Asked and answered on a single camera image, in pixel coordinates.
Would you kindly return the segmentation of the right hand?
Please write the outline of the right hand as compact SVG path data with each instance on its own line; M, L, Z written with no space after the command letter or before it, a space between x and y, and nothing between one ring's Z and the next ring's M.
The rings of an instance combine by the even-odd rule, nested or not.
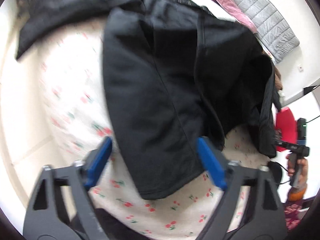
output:
M291 153L287 158L287 174L292 180L294 189L304 189L308 179L308 160L305 158L296 159L296 155Z

